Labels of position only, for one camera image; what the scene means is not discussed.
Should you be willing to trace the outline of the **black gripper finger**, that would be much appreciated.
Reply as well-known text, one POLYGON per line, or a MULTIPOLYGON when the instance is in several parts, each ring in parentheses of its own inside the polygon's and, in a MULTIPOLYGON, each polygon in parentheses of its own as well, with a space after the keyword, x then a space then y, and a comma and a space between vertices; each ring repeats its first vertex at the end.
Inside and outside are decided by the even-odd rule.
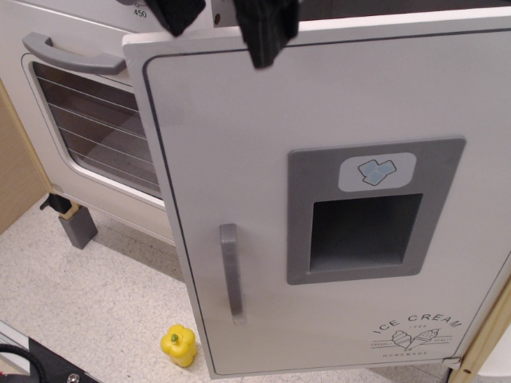
POLYGON ((256 69, 275 58, 299 32, 299 1, 234 1, 236 20, 256 69))
POLYGON ((205 0, 147 0, 146 4, 173 37, 179 37, 206 7, 205 0))

